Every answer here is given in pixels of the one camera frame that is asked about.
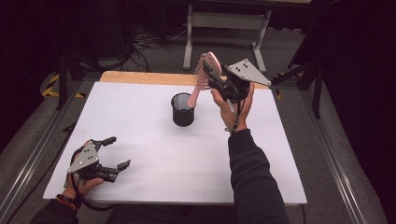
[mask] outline black long-sleeved shirt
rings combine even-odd
[[[228,141],[233,199],[240,224],[289,223],[285,204],[270,173],[270,163],[256,146],[249,129]],[[32,219],[33,224],[75,224],[77,211],[51,200]]]

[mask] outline pen holder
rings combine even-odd
[[[187,101],[190,95],[186,92],[176,94],[171,101],[173,107],[173,121],[180,127],[186,127],[194,121],[194,107],[189,107]]]

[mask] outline background desk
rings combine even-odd
[[[193,76],[106,72],[96,82],[70,137],[45,199],[62,191],[73,151],[87,139],[117,136],[99,150],[105,167],[131,160],[115,183],[90,193],[102,203],[233,203],[227,147],[228,133],[210,91],[202,91],[194,123],[185,128],[172,121],[171,98],[192,91]],[[110,83],[112,81],[135,82]],[[158,85],[145,83],[156,82]],[[256,143],[271,162],[287,204],[306,203],[304,189],[272,93],[256,90],[247,123]]]

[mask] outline hairbrush bristles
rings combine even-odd
[[[204,70],[204,62],[209,65],[213,72],[218,76],[221,75],[221,65],[216,58],[216,56],[212,52],[201,54],[201,58],[199,59],[198,65],[194,70],[195,74],[195,88],[192,92],[187,105],[189,107],[195,107],[198,95],[200,91],[208,90],[209,87],[209,75]]]

